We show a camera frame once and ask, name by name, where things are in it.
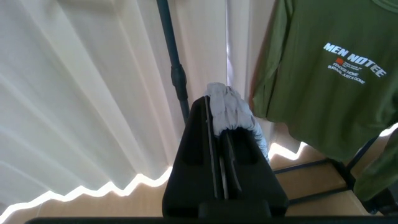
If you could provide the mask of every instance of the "clothing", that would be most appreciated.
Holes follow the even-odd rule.
[[[210,110],[213,115],[215,136],[220,136],[226,129],[244,128],[252,132],[264,157],[268,159],[268,145],[249,105],[241,95],[230,86],[222,83],[207,84],[206,96],[210,97]]]
[[[398,121],[397,10],[397,0],[277,1],[254,114],[286,123],[292,137],[332,159],[352,158]],[[398,180],[396,138],[359,177],[360,199]]]

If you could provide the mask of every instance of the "crumpled cloth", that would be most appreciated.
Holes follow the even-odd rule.
[[[214,135],[219,137],[222,131],[239,127],[251,131],[262,154],[269,163],[268,145],[262,134],[260,124],[241,95],[230,86],[222,83],[209,83],[205,96],[210,97]]]

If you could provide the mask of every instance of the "wooden floor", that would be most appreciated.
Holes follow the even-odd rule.
[[[358,175],[384,147],[386,139],[375,142],[353,170]],[[300,157],[291,161],[275,155],[271,160],[273,169],[317,161],[323,156],[307,146]],[[329,164],[309,167],[277,175],[289,199],[306,196],[344,186],[343,179]],[[151,188],[139,185],[129,196],[120,197],[109,193],[95,198],[82,195],[71,202],[47,201],[41,206],[13,213],[5,223],[19,224],[35,217],[161,217],[162,196],[165,184]],[[351,191],[335,194],[320,200],[290,206],[288,216],[296,215],[369,215]]]

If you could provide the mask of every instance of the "curtain fold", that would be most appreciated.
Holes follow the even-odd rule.
[[[190,103],[226,84],[227,40],[248,98],[272,4],[169,1]],[[2,207],[172,166],[184,123],[155,0],[3,0],[0,48]]]

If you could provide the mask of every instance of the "shirt sleeve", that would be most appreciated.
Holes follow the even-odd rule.
[[[391,134],[384,152],[356,180],[354,193],[360,200],[367,201],[396,181],[398,181],[398,129]]]
[[[293,0],[276,0],[253,80],[253,112],[265,118],[293,14]]]

